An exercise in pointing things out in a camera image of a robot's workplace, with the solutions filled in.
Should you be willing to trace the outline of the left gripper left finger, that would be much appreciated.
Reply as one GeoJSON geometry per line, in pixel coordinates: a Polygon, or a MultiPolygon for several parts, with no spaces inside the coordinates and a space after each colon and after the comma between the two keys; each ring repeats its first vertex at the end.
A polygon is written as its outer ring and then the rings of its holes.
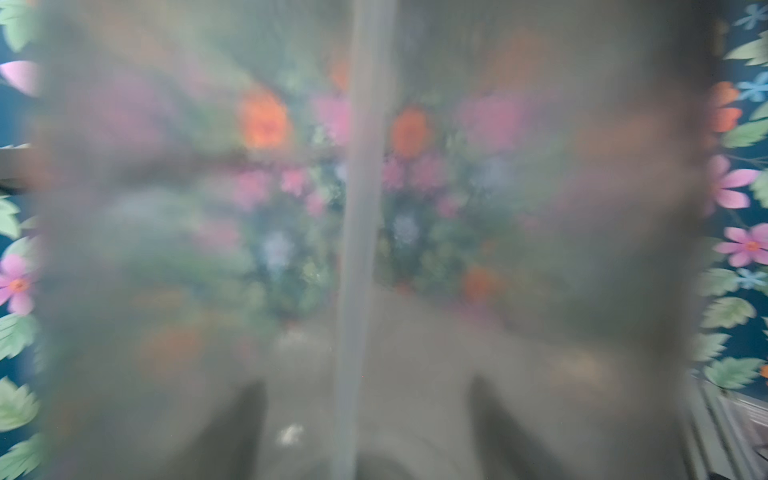
{"type": "Polygon", "coordinates": [[[250,479],[267,413],[262,381],[243,388],[201,434],[161,471],[163,479],[250,479]]]}

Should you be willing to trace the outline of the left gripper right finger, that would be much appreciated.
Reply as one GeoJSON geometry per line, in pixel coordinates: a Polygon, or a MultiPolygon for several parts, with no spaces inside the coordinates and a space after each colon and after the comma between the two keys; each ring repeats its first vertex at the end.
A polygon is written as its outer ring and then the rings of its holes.
{"type": "Polygon", "coordinates": [[[483,376],[467,390],[472,443],[484,479],[568,479],[562,462],[526,431],[483,376]]]}

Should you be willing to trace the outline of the grey translucent spray bottle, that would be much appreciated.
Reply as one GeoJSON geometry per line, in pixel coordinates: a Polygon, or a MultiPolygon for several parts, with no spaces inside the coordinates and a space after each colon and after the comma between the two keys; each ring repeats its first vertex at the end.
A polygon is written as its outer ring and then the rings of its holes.
{"type": "Polygon", "coordinates": [[[44,1],[44,479],[684,479],[712,1],[44,1]]]}

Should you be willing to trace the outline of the white spray nozzle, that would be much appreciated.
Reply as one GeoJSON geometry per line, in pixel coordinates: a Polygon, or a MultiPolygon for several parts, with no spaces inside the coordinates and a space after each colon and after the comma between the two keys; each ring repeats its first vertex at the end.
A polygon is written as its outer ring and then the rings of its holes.
{"type": "Polygon", "coordinates": [[[398,4],[356,1],[350,48],[350,137],[340,261],[329,476],[356,475],[358,412],[370,288],[380,215],[381,173],[392,94],[398,4]]]}

